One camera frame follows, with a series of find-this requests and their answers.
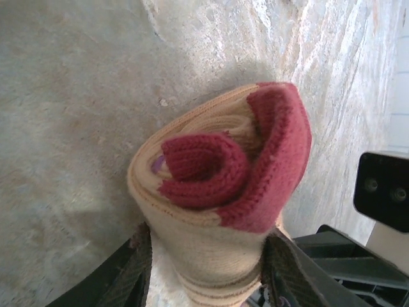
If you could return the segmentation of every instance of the red knitted fabric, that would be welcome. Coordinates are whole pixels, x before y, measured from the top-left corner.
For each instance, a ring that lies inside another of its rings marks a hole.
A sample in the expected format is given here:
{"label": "red knitted fabric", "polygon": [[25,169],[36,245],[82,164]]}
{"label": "red knitted fabric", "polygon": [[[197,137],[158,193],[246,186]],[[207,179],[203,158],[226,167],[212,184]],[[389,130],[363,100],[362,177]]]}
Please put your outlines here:
{"label": "red knitted fabric", "polygon": [[264,146],[252,163],[226,134],[180,136],[162,145],[173,179],[160,192],[175,205],[215,208],[221,226],[265,233],[300,182],[311,130],[298,91],[288,83],[263,83],[247,97]]}

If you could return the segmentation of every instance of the folded socks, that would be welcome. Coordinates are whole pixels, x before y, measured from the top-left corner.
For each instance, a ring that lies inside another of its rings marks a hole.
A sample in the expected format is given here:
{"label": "folded socks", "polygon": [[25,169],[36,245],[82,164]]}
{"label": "folded socks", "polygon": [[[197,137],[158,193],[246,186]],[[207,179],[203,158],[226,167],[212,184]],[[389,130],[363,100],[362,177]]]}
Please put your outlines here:
{"label": "folded socks", "polygon": [[152,135],[128,186],[193,306],[240,306],[263,243],[301,180],[311,130],[290,83],[223,94]]}

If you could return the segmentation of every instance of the concrete floor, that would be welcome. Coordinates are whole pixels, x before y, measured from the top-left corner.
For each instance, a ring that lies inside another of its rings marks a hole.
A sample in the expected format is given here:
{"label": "concrete floor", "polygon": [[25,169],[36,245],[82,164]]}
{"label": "concrete floor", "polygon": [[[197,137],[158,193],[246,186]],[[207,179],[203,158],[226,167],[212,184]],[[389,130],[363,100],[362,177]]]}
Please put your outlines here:
{"label": "concrete floor", "polygon": [[[331,224],[365,242],[360,154],[385,146],[400,1],[0,1],[0,306],[43,306],[141,221],[132,155],[218,93],[292,81],[311,119],[293,236]],[[150,306],[184,306],[155,243]]]}

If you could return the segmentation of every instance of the rolled sock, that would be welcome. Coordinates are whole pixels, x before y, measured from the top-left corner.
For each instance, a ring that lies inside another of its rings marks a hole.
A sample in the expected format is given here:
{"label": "rolled sock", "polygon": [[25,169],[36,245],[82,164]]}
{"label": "rolled sock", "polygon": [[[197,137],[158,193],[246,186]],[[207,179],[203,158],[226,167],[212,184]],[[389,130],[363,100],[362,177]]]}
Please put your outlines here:
{"label": "rolled sock", "polygon": [[290,83],[243,86],[152,135],[128,186],[193,306],[240,306],[263,243],[300,182],[311,130]]}

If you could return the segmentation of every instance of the beige knit fabric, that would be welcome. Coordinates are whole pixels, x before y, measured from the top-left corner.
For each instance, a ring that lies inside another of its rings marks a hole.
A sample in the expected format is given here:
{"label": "beige knit fabric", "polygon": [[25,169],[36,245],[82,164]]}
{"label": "beige knit fabric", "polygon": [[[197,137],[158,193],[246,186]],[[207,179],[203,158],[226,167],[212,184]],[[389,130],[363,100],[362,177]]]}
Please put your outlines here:
{"label": "beige knit fabric", "polygon": [[251,158],[262,145],[245,98],[252,84],[219,96],[174,120],[152,135],[128,169],[128,186],[152,231],[166,247],[192,306],[240,306],[259,287],[260,258],[266,235],[219,226],[212,210],[196,212],[173,205],[157,191],[171,178],[166,165],[151,165],[162,155],[162,142],[178,134],[228,129]]}

